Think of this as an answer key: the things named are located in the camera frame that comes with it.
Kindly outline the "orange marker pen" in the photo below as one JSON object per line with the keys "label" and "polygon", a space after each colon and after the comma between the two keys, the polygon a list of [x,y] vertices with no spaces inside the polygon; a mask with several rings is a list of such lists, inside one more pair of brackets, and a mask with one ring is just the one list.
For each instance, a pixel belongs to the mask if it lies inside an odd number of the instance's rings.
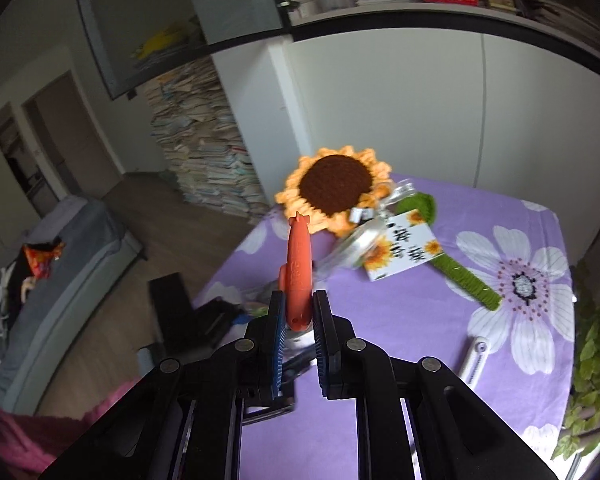
{"label": "orange marker pen", "polygon": [[279,269],[278,286],[286,297],[286,322],[293,332],[302,332],[311,323],[313,269],[309,221],[300,212],[288,219],[287,261]]}

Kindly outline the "white correction tape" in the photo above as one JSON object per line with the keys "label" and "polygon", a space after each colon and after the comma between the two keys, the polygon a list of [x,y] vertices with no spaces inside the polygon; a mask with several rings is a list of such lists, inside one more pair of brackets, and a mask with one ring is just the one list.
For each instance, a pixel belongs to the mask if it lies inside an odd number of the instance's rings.
{"label": "white correction tape", "polygon": [[490,352],[490,341],[486,338],[478,336],[471,341],[460,371],[457,373],[469,388],[473,389],[478,384]]}

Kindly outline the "purple floral tablecloth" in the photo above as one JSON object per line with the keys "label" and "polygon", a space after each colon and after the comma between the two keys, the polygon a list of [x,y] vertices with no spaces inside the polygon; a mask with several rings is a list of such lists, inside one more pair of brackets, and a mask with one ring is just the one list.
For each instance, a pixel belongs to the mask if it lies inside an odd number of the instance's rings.
{"label": "purple floral tablecloth", "polygon": [[[446,252],[497,290],[488,311],[423,264],[372,282],[361,269],[334,272],[332,310],[390,356],[435,356],[452,370],[477,337],[491,352],[476,390],[543,460],[558,440],[571,384],[574,313],[566,248],[548,208],[475,188],[419,179],[437,204],[432,229]],[[355,406],[322,396],[317,374],[296,383],[296,406],[242,433],[244,479],[353,479]]]}

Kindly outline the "grey sofa bed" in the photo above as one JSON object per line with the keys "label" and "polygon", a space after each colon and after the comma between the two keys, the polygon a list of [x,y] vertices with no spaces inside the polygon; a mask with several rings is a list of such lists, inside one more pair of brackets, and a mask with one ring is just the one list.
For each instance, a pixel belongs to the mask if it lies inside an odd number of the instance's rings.
{"label": "grey sofa bed", "polygon": [[0,408],[31,415],[85,323],[143,253],[100,200],[70,195],[0,270]]}

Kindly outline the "green potted plant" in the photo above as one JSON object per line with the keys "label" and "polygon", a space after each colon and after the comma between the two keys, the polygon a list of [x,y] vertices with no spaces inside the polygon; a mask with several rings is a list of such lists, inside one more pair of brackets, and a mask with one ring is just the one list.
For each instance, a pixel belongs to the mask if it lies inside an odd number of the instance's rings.
{"label": "green potted plant", "polygon": [[576,343],[571,387],[552,456],[586,455],[600,444],[600,300],[591,288],[592,273],[584,262],[571,268],[576,293]]}

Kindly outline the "pile of stacked papers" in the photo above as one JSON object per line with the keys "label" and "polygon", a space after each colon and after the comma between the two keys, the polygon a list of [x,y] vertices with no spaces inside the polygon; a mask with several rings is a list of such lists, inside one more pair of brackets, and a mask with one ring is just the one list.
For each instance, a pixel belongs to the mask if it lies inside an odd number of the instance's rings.
{"label": "pile of stacked papers", "polygon": [[142,85],[151,136],[187,203],[258,222],[270,209],[212,58]]}

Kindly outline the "white sunflower greeting card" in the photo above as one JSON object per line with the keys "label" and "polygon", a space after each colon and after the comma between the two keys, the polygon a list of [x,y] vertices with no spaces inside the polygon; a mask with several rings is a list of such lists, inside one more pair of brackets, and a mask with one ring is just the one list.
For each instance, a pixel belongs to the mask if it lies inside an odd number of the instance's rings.
{"label": "white sunflower greeting card", "polygon": [[395,214],[386,220],[386,232],[378,238],[364,261],[372,282],[413,269],[443,254],[440,242],[418,209]]}

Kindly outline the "crochet sunflower with green stem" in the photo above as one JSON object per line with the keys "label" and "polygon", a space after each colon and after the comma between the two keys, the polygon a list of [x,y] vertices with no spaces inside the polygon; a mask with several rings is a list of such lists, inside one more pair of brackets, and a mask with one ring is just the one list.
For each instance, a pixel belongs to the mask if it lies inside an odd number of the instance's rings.
{"label": "crochet sunflower with green stem", "polygon": [[[283,189],[275,195],[285,217],[297,212],[308,216],[309,232],[326,231],[337,240],[349,234],[356,226],[373,217],[373,208],[389,194],[386,182],[391,167],[379,160],[371,148],[357,151],[346,145],[339,150],[321,148],[313,156],[302,156],[298,167],[287,177]],[[437,204],[426,193],[416,191],[412,197],[396,205],[396,213],[418,209],[432,231],[437,218]],[[430,264],[469,298],[475,299],[490,311],[498,310],[501,296],[481,278],[450,257],[443,254]]]}

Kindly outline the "silver ribbon bow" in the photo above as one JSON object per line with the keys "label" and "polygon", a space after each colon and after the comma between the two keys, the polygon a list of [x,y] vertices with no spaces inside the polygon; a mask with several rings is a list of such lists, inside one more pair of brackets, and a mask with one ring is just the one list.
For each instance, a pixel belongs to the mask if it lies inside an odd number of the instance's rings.
{"label": "silver ribbon bow", "polygon": [[340,269],[356,269],[379,245],[381,237],[388,234],[389,219],[396,213],[396,205],[416,194],[411,179],[398,183],[386,182],[389,194],[373,208],[373,217],[356,226],[349,234],[337,240],[330,253],[313,263],[313,277],[324,281]]}

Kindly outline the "glass cabinet door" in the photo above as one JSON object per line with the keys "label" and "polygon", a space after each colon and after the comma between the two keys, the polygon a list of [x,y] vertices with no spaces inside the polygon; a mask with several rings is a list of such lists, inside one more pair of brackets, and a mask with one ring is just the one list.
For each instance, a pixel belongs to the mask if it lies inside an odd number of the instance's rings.
{"label": "glass cabinet door", "polygon": [[285,0],[76,0],[110,99],[195,58],[286,32]]}

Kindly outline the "white bookshelf cabinet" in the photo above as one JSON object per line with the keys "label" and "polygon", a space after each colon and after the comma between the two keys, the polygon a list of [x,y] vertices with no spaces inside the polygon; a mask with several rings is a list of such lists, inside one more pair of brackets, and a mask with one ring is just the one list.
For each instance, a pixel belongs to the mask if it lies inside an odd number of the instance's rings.
{"label": "white bookshelf cabinet", "polygon": [[571,260],[600,235],[600,51],[585,42],[460,4],[194,3],[266,197],[298,157],[350,144],[547,206]]}

